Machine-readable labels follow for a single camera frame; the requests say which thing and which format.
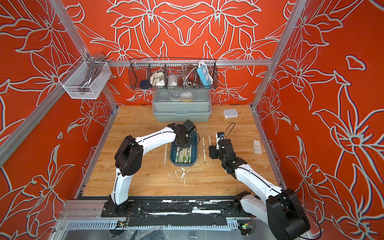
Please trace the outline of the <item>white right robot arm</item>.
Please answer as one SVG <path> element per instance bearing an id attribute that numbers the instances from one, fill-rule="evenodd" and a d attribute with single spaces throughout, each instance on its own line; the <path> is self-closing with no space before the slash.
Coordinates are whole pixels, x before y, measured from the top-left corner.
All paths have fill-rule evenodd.
<path id="1" fill-rule="evenodd" d="M 242 192 L 241 209 L 268 224 L 277 240 L 295 240 L 311 229 L 305 209 L 295 191 L 267 181 L 242 158 L 236 156 L 230 139 L 209 146 L 211 159 L 218 159 L 225 172 L 253 193 Z"/>

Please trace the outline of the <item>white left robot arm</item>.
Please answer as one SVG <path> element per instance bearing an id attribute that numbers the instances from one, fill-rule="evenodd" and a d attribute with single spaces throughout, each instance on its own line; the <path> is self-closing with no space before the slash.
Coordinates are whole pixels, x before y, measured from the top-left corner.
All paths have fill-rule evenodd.
<path id="1" fill-rule="evenodd" d="M 116 178 L 109 203 L 117 208 L 128 200 L 133 176 L 141 168 L 145 154 L 168 143 L 174 143 L 182 149 L 190 147 L 190 135 L 195 128 L 195 124 L 187 120 L 183 124 L 169 124 L 162 130 L 143 137 L 125 137 L 115 154 Z"/>

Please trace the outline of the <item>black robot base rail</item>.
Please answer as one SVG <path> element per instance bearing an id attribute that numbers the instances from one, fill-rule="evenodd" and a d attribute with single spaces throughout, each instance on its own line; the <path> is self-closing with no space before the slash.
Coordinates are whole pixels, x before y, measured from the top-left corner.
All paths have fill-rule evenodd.
<path id="1" fill-rule="evenodd" d="M 104 203 L 102 218 L 115 218 L 133 226 L 226 226 L 228 220 L 251 220 L 233 196 L 132 197 L 118 207 Z"/>

